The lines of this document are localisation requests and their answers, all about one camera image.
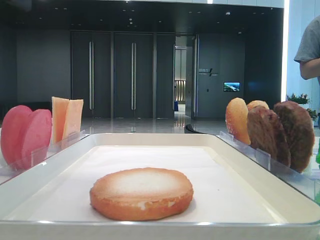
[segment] door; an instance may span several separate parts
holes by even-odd
[[[156,117],[174,118],[175,35],[157,35]]]
[[[153,36],[114,36],[114,116],[152,118]]]
[[[85,118],[111,116],[110,34],[72,33],[72,99],[83,99]]]

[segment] vertical door handle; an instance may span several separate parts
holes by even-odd
[[[137,107],[137,44],[134,43],[134,110]]]
[[[92,89],[92,110],[95,109],[95,43],[92,41],[91,42],[91,53],[92,53],[92,57],[91,57],[91,67],[92,67],[92,70],[91,70],[91,73],[92,73],[92,86],[91,86],[91,89]]]
[[[172,110],[175,110],[176,44],[173,44]]]
[[[89,42],[89,109],[92,110],[92,42]]]
[[[134,84],[135,84],[135,48],[134,43],[131,44],[131,110],[134,109]]]

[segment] person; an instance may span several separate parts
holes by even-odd
[[[300,64],[303,79],[318,78],[320,84],[320,16],[304,30],[294,61]]]

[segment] television screen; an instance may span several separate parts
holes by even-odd
[[[223,83],[224,92],[239,92],[240,82],[224,82]]]

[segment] sleeve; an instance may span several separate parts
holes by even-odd
[[[312,21],[305,29],[294,61],[306,63],[320,58],[320,23]]]

